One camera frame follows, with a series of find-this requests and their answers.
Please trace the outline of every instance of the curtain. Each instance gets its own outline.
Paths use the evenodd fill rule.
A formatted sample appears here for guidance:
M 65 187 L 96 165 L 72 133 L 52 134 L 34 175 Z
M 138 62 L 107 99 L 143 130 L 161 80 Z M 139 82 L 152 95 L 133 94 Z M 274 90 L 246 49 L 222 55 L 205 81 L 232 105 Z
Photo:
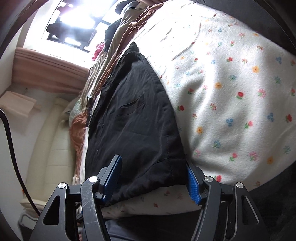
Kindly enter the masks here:
M 38 51 L 16 48 L 12 83 L 46 92 L 78 94 L 88 69 Z

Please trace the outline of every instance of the orange flower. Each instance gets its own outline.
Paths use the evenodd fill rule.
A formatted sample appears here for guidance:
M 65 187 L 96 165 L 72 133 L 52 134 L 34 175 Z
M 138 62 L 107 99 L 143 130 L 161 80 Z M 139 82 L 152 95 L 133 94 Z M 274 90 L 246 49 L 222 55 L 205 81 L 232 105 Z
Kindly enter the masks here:
M 222 88 L 222 84 L 220 82 L 215 83 L 215 88 L 216 89 L 221 89 Z
M 199 126 L 197 129 L 196 129 L 196 133 L 197 134 L 202 134 L 203 133 L 203 128 L 201 126 Z
M 252 71 L 253 71 L 253 73 L 259 73 L 259 67 L 258 66 L 254 66 L 254 67 L 252 67 Z
M 274 162 L 274 159 L 272 156 L 267 158 L 267 164 L 272 164 L 273 162 Z

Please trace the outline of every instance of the red cloth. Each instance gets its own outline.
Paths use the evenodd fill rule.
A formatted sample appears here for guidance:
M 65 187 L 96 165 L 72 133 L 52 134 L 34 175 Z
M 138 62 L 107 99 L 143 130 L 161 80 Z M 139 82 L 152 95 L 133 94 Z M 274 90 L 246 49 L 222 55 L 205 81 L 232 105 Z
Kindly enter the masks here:
M 91 58 L 93 61 L 96 61 L 96 59 L 97 59 L 99 53 L 102 52 L 102 50 L 104 49 L 104 47 L 105 47 L 105 43 L 98 44 L 98 45 L 96 46 L 96 51 L 94 52 L 94 56 Z

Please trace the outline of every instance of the beige cushion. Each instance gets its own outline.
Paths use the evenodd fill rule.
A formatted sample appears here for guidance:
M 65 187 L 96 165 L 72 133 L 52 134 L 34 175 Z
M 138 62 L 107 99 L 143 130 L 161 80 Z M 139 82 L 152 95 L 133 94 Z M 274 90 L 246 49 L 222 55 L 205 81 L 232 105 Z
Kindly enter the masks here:
M 29 163 L 26 187 L 34 203 L 42 207 L 61 182 L 71 183 L 75 169 L 75 150 L 71 146 L 69 124 L 61 113 L 69 102 L 56 98 L 37 137 Z M 28 208 L 25 198 L 21 205 Z

